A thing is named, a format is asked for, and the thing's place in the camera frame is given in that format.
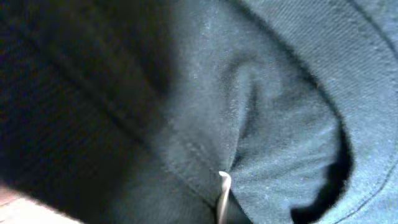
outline cotton twill fabric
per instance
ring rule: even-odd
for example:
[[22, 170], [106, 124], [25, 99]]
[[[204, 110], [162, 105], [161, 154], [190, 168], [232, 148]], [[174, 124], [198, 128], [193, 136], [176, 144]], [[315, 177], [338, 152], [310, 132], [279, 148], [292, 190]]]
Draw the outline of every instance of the cotton twill fabric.
[[366, 220], [396, 195], [397, 57], [355, 6], [4, 1], [1, 174], [87, 223], [213, 223], [219, 170], [254, 223], [342, 189], [320, 223]]

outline dark fabric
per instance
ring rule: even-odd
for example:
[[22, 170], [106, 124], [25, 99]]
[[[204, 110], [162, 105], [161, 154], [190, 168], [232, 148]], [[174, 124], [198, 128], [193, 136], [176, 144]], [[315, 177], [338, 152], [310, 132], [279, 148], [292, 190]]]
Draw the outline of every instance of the dark fabric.
[[228, 223], [398, 218], [393, 9], [0, 6], [9, 186], [87, 223], [213, 223], [224, 170]]

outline seam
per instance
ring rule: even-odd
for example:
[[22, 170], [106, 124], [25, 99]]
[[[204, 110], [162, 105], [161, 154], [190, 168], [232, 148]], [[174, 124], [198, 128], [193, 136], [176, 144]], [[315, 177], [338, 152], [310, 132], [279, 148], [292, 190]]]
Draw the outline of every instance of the seam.
[[[10, 29], [12, 29], [12, 25], [9, 23], [9, 21], [7, 21], [5, 14], [1, 15], [0, 19], [3, 20], [3, 22], [5, 24], [7, 24], [7, 26]], [[17, 29], [12, 29], [12, 30], [14, 32], [16, 32], [17, 35], [21, 36], [23, 39], [32, 42], [33, 45], [38, 48], [36, 42], [34, 41], [34, 38], [29, 35], [30, 32], [23, 26], [24, 23], [21, 22], [18, 17], [17, 17], [17, 19], [21, 23], [19, 25], [22, 25], [22, 26], [17, 26]], [[80, 69], [76, 68], [76, 66], [71, 62], [71, 60], [69, 58], [65, 57], [62, 54], [59, 55], [59, 52], [57, 52], [58, 53], [58, 55], [56, 56], [57, 59], [53, 59], [50, 56], [50, 53], [45, 50], [43, 51], [43, 49], [41, 49], [41, 53], [44, 53], [46, 59], [49, 60], [54, 66], [56, 66], [58, 68], [65, 68], [66, 70], [69, 70], [69, 71], [71, 71], [71, 70], [74, 71], [74, 74], [76, 74], [76, 76], [73, 78], [70, 77], [69, 75], [62, 73], [62, 72], [60, 75], [63, 78], [65, 78], [67, 81], [69, 81], [70, 83], [75, 85], [83, 93], [86, 93], [87, 95], [89, 95], [90, 98], [94, 101], [95, 105], [98, 106], [101, 110], [105, 111], [105, 114], [110, 118], [110, 120], [118, 128], [123, 130], [123, 132], [125, 132], [128, 136], [135, 136], [135, 140], [138, 140], [139, 143], [143, 146], [143, 148], [146, 151], [148, 151], [150, 154], [152, 154], [160, 162], [160, 164], [162, 164], [162, 168], [163, 168], [164, 172], [171, 173], [179, 181], [181, 181], [181, 183], [184, 183], [184, 185], [188, 189], [190, 189], [189, 192], [191, 192], [194, 196], [196, 196], [196, 197], [200, 196], [200, 198], [202, 198], [203, 201], [205, 201], [210, 207], [214, 206], [213, 202], [210, 200], [210, 198], [203, 195], [201, 193], [201, 191], [197, 190], [197, 189], [205, 189], [206, 192], [208, 194], [210, 194], [209, 190], [206, 187], [198, 187], [198, 186], [200, 186], [200, 184], [199, 184], [200, 182], [193, 181], [193, 177], [179, 175], [178, 170], [183, 169], [183, 167], [178, 168], [178, 166], [176, 166], [174, 163], [171, 163], [172, 167], [167, 166], [165, 164], [165, 162], [162, 159], [160, 159], [160, 156], [158, 154], [154, 153], [153, 151], [151, 151], [149, 149], [150, 147], [145, 144], [143, 139], [141, 139], [141, 138], [138, 139], [137, 135], [134, 133], [134, 131], [131, 130], [128, 127], [128, 125], [125, 125], [124, 122], [122, 122], [125, 120], [128, 113], [126, 111], [124, 111], [123, 109], [115, 106], [114, 102], [111, 101], [106, 95], [100, 94], [100, 92], [98, 91], [98, 89], [95, 87], [94, 84], [92, 84], [91, 82], [89, 82], [88, 80], [83, 78], [82, 71]], [[204, 162], [204, 160], [200, 156], [198, 156], [197, 152], [195, 153], [195, 155], [197, 157], [199, 157], [199, 160], [201, 162]]]
[[[367, 15], [363, 9], [360, 8], [359, 5], [357, 5], [356, 2], [352, 1], [352, 0], [346, 0], [346, 2], [355, 10], [357, 11], [364, 19], [366, 22], [368, 22], [368, 24], [371, 25], [371, 27], [377, 32], [378, 36], [383, 40], [383, 42], [386, 43], [388, 49], [392, 52], [395, 60], [398, 60], [398, 54], [394, 48], [394, 45], [392, 44], [391, 40], [387, 37], [387, 35], [385, 33], [383, 33], [383, 31], [381, 30], [381, 28], [373, 21], [373, 19]], [[341, 14], [340, 10], [338, 9], [338, 5], [335, 4], [333, 7], [333, 10], [337, 13], [337, 14]], [[350, 23], [352, 23], [354, 26], [358, 27], [358, 32], [360, 33], [361, 37], [365, 40], [369, 40], [366, 37], [366, 33], [364, 31], [364, 29], [360, 29], [359, 24], [356, 22], [355, 19], [349, 19], [348, 20]], [[374, 49], [375, 53], [378, 54], [381, 58], [384, 57], [384, 55], [382, 54], [382, 51], [385, 52], [385, 50], [383, 50], [382, 48], [379, 48], [377, 45], [374, 44], [373, 41], [370, 41], [370, 45], [372, 46], [372, 49]], [[383, 60], [384, 64], [386, 67], [390, 67], [391, 65], [387, 62], [385, 62]], [[394, 79], [394, 74], [390, 71], [387, 70], [387, 72], [389, 73], [389, 78], [391, 79], [391, 82], [394, 85], [394, 88], [396, 88], [396, 81]], [[395, 159], [395, 155], [397, 153], [395, 151], [392, 151], [391, 154], [389, 155], [389, 161], [387, 162], [387, 164], [384, 166], [384, 173], [385, 175], [380, 176], [377, 179], [376, 184], [374, 185], [374, 187], [370, 190], [370, 192], [368, 192], [367, 196], [364, 196], [359, 204], [355, 207], [352, 208], [351, 210], [349, 210], [348, 212], [346, 212], [346, 215], [342, 218], [340, 218], [339, 220], [337, 220], [336, 222], [334, 222], [334, 224], [340, 223], [346, 219], [348, 219], [349, 217], [352, 217], [354, 214], [356, 214], [358, 211], [360, 211], [366, 204], [368, 204], [373, 198], [375, 198], [378, 193], [380, 193], [383, 188], [386, 186], [386, 184], [388, 183], [392, 171], [394, 170], [395, 166], [397, 165], [397, 162], [394, 162]]]

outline stitching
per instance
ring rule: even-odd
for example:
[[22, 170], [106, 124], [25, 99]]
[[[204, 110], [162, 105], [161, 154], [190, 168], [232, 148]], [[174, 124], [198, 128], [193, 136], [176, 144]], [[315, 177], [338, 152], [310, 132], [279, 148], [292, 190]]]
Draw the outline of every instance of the stitching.
[[[379, 37], [387, 44], [388, 48], [392, 51], [393, 56], [395, 59], [398, 59], [398, 55], [397, 52], [394, 49], [394, 45], [392, 44], [392, 42], [387, 38], [387, 36], [382, 33], [380, 27], [377, 26], [377, 24], [369, 17], [367, 16], [364, 11], [353, 1], [351, 0], [346, 0], [348, 2], [348, 4], [354, 8], [354, 10], [358, 11], [364, 18], [365, 20], [370, 23], [372, 25], [372, 27], [374, 28], [374, 30], [376, 30], [376, 32], [379, 34]], [[341, 14], [341, 11], [338, 9], [338, 5], [334, 4], [332, 5], [333, 10], [338, 13]], [[362, 35], [362, 38], [369, 40], [366, 37], [366, 33], [364, 31], [364, 29], [361, 29], [361, 27], [359, 26], [359, 24], [357, 23], [357, 21], [355, 19], [348, 19], [349, 22], [351, 22], [354, 26], [358, 27], [358, 32]], [[373, 41], [370, 41], [370, 44], [373, 46], [372, 49], [374, 49], [375, 53], [378, 54], [381, 58], [383, 58], [384, 54], [382, 54], [382, 50], [381, 48], [379, 48], [377, 45], [375, 45], [375, 43]], [[390, 67], [391, 65], [387, 62], [385, 62], [385, 65], [387, 67]], [[388, 70], [387, 72], [390, 73], [389, 78], [391, 79], [392, 83], [394, 83], [394, 87], [396, 87], [396, 81], [394, 79], [394, 74]], [[394, 163], [394, 154], [395, 151], [392, 151], [391, 154], [389, 155], [389, 161], [388, 163], [384, 166], [384, 172], [386, 172], [386, 175], [380, 176], [377, 179], [376, 185], [371, 189], [371, 191], [368, 193], [368, 196], [364, 196], [361, 200], [359, 205], [356, 208], [351, 209], [350, 211], [346, 212], [346, 215], [343, 218], [340, 218], [338, 221], [335, 222], [336, 223], [340, 223], [342, 221], [344, 221], [345, 219], [352, 217], [356, 212], [360, 211], [368, 202], [370, 202], [374, 197], [376, 197], [376, 195], [383, 190], [384, 186], [388, 183], [389, 178], [391, 177], [392, 171], [394, 170], [395, 166], [397, 165], [398, 161]]]
[[[18, 33], [19, 33], [19, 35], [21, 35], [23, 38], [28, 38], [28, 39], [31, 39], [31, 38], [29, 38], [30, 37], [30, 35], [29, 35], [29, 32], [28, 32], [28, 30], [26, 29], [26, 25], [25, 25], [25, 23], [23, 22], [23, 21], [20, 21], [19, 20], [19, 18], [18, 17], [14, 17], [15, 19], [18, 19], [18, 21], [16, 21], [17, 23], [18, 23], [18, 27], [19, 27], [19, 30], [18, 30]], [[4, 22], [6, 22], [7, 20], [4, 18], [4, 16], [1, 16], [1, 18], [0, 19], [2, 19]], [[56, 52], [56, 55], [58, 56], [57, 57], [57, 61], [59, 60], [59, 58], [62, 58], [63, 59], [63, 61], [64, 61], [64, 63], [60, 63], [59, 61], [58, 62], [54, 62], [53, 61], [53, 63], [57, 66], [57, 67], [67, 67], [67, 69], [69, 69], [69, 70], [73, 70], [74, 72], [75, 72], [75, 74], [77, 75], [77, 79], [75, 80], [75, 79], [73, 79], [73, 78], [71, 78], [71, 77], [66, 77], [67, 78], [67, 80], [69, 80], [69, 81], [71, 81], [71, 82], [73, 82], [73, 83], [78, 83], [78, 86], [80, 87], [80, 88], [83, 88], [85, 91], [87, 91], [87, 92], [89, 92], [90, 93], [90, 95], [93, 95], [93, 96], [95, 96], [95, 95], [99, 95], [99, 94], [94, 94], [94, 93], [98, 93], [98, 90], [95, 88], [95, 86], [94, 85], [92, 85], [91, 84], [91, 82], [88, 82], [87, 80], [85, 80], [84, 78], [83, 78], [83, 75], [81, 75], [82, 74], [82, 72], [81, 72], [81, 70], [80, 69], [78, 69], [78, 68], [76, 68], [76, 66], [74, 66], [72, 63], [71, 63], [71, 61], [68, 59], [68, 58], [66, 58], [64, 55], [62, 55], [60, 52]], [[116, 125], [117, 126], [119, 126], [121, 129], [123, 129], [123, 131], [125, 131], [128, 135], [133, 135], [133, 131], [131, 131], [131, 130], [129, 130], [129, 128], [126, 126], [126, 125], [124, 125], [122, 122], [120, 122], [120, 120], [122, 121], [122, 120], [125, 120], [126, 119], [126, 117], [127, 117], [127, 112], [126, 111], [124, 111], [122, 108], [118, 108], [117, 106], [115, 106], [115, 104], [114, 104], [114, 102], [113, 101], [111, 101], [109, 98], [108, 98], [108, 96], [106, 96], [106, 95], [104, 95], [104, 94], [102, 94], [101, 96], [99, 96], [99, 97], [97, 97], [97, 98], [99, 98], [99, 99], [96, 99], [97, 101], [99, 101], [99, 103], [101, 103], [102, 104], [102, 109], [105, 109], [105, 111], [106, 111], [106, 114], [108, 114], [108, 116], [109, 116], [109, 118], [111, 118], [111, 120], [113, 120], [113, 121], [115, 121], [116, 122]], [[153, 155], [155, 155], [155, 157], [156, 157], [156, 159], [160, 162], [160, 164], [162, 164], [162, 167], [164, 168], [164, 171], [166, 171], [166, 172], [170, 172], [171, 174], [173, 174], [174, 176], [176, 176], [177, 177], [177, 179], [178, 180], [180, 180], [182, 183], [186, 183], [186, 184], [184, 184], [186, 187], [188, 187], [188, 189], [190, 189], [191, 191], [189, 191], [191, 194], [193, 194], [194, 196], [200, 196], [209, 206], [213, 206], [213, 202], [210, 200], [210, 198], [208, 198], [208, 197], [206, 197], [205, 195], [203, 195], [202, 193], [201, 193], [201, 191], [200, 190], [197, 190], [197, 189], [204, 189], [204, 190], [206, 190], [206, 192], [208, 193], [208, 194], [210, 194], [210, 191], [206, 188], [206, 187], [198, 187], [198, 186], [200, 186], [200, 182], [198, 182], [198, 181], [193, 181], [193, 177], [191, 177], [191, 176], [181, 176], [181, 175], [178, 175], [178, 172], [174, 172], [173, 170], [174, 169], [170, 169], [171, 167], [168, 167], [164, 162], [163, 162], [163, 160], [162, 159], [160, 159], [160, 157], [156, 154], [156, 153], [154, 153], [154, 152], [152, 152], [151, 150], [149, 150], [149, 147], [144, 147], [144, 149], [146, 149], [146, 150], [148, 150], [151, 154], [153, 154]], [[204, 162], [204, 160], [198, 155], [198, 153], [196, 152], [196, 150], [194, 150], [194, 149], [190, 149], [191, 151], [194, 151], [194, 153], [195, 153], [195, 155], [197, 156], [197, 157], [199, 157], [199, 160], [203, 163]], [[178, 166], [176, 166], [173, 162], [171, 162], [171, 165], [175, 168], [175, 169], [177, 169], [178, 170]]]

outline dark green fabric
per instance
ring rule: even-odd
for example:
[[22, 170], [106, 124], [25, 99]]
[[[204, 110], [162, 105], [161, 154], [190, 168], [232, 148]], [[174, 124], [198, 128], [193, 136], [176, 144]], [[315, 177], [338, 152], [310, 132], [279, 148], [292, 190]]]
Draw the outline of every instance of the dark green fabric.
[[229, 223], [395, 220], [395, 32], [358, 2], [2, 1], [0, 177], [87, 223], [214, 223], [219, 170]]

